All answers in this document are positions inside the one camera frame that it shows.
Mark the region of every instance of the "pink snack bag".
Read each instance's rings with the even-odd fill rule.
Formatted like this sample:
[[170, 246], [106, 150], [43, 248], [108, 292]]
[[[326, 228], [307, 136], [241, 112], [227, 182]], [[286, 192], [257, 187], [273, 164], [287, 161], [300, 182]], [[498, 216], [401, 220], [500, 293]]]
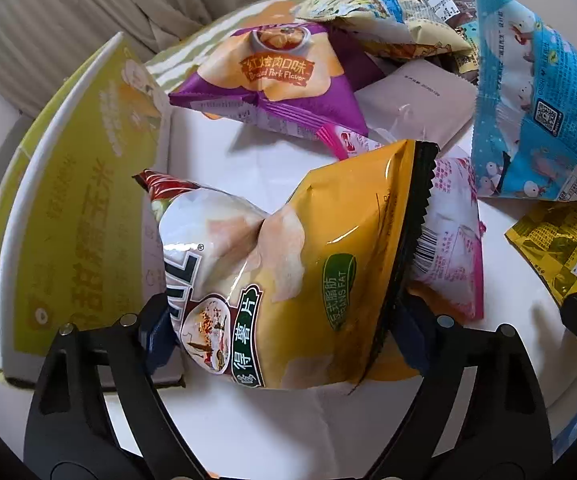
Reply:
[[[335, 124], [325, 124], [317, 136], [339, 160], [382, 147]], [[481, 229], [471, 159], [438, 158], [434, 173], [411, 279], [428, 285], [469, 319], [482, 319]]]

